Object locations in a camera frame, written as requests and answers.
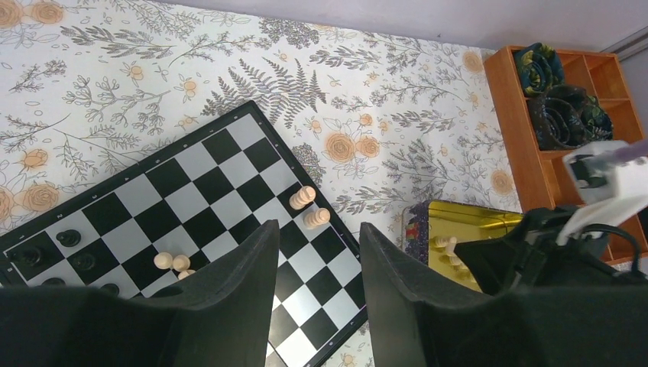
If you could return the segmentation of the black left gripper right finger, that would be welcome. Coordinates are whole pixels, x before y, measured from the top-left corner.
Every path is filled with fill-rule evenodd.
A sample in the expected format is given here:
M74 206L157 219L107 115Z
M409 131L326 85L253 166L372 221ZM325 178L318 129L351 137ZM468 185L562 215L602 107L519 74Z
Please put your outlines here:
M361 276L378 366L645 366L647 288L464 287L361 224Z

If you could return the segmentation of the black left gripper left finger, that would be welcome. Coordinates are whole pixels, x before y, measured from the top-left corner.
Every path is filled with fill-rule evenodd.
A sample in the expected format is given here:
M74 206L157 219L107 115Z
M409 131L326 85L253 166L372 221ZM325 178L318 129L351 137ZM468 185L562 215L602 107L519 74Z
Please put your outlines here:
M280 229L268 220L238 247L151 297L96 287L1 291L3 366L262 366Z

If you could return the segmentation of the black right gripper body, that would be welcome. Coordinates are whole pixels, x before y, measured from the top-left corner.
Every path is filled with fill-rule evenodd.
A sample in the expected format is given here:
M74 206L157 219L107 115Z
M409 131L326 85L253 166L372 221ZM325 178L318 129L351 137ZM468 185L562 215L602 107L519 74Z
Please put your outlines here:
M515 287L646 285L647 277L639 268L639 243L617 226L586 225L569 235L565 245L558 244L559 232L575 212L574 208L532 209L506 235L459 243L454 253L489 295ZM619 271L594 255L610 235L631 245L629 270Z

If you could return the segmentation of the gold tin box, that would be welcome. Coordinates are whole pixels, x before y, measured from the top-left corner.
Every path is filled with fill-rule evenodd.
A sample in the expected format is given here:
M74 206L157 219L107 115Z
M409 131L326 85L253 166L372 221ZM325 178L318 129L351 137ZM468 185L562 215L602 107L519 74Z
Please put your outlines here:
M500 238L522 218L520 213L505 210L427 200L403 210L398 247L449 280L480 292L472 272L455 254L455 247L463 242Z

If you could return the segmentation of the cream chess piece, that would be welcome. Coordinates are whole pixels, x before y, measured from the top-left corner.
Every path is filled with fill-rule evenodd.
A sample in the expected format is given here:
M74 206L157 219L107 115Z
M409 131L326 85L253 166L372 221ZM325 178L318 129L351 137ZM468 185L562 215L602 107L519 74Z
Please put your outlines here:
M313 202L315 198L315 189L311 186L303 186L289 198L289 205L294 210L300 210Z
M318 226L325 225L330 219L330 212L326 208L319 208L307 213L303 219L303 223L308 229L314 229Z

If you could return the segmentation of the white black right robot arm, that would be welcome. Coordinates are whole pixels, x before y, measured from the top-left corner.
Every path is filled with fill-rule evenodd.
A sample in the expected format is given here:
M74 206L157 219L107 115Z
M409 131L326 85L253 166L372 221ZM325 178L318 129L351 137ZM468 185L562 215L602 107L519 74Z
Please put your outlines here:
M619 225L647 206L647 141L595 141L562 162L583 206L531 209L508 234L457 244L455 255L480 289L495 295L515 287L645 285L641 247ZM593 254L610 235L632 249L626 271Z

